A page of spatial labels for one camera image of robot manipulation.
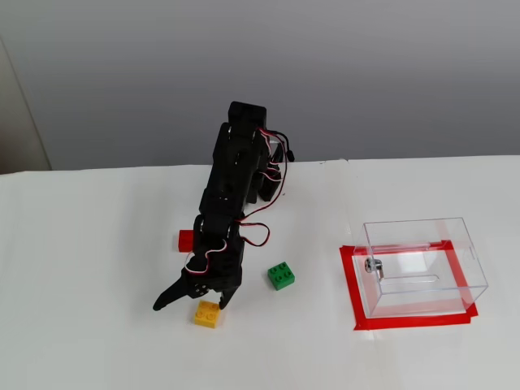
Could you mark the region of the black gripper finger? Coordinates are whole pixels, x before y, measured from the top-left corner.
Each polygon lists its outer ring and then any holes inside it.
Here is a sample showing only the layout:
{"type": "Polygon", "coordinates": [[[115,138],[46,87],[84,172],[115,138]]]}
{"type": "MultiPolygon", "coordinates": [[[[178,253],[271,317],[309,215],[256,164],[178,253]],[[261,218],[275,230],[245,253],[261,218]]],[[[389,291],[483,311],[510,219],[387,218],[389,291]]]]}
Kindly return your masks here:
{"type": "Polygon", "coordinates": [[[219,308],[221,310],[224,310],[225,307],[228,305],[229,301],[232,299],[232,296],[235,294],[237,290],[237,287],[232,287],[225,289],[221,292],[221,297],[219,300],[219,308]]]}
{"type": "Polygon", "coordinates": [[[153,305],[153,310],[160,311],[182,297],[198,298],[202,295],[203,286],[196,284],[191,276],[182,274],[174,284],[159,295],[153,305]]]}

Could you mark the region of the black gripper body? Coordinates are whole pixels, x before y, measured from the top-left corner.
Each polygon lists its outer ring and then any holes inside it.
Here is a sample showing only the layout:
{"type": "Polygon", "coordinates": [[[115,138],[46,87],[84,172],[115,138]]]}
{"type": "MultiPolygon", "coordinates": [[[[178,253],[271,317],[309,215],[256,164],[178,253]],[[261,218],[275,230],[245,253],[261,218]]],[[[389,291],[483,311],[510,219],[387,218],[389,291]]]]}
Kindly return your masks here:
{"type": "Polygon", "coordinates": [[[182,274],[191,276],[203,286],[203,295],[209,291],[220,293],[241,286],[243,242],[213,242],[211,245],[193,243],[182,274]]]}

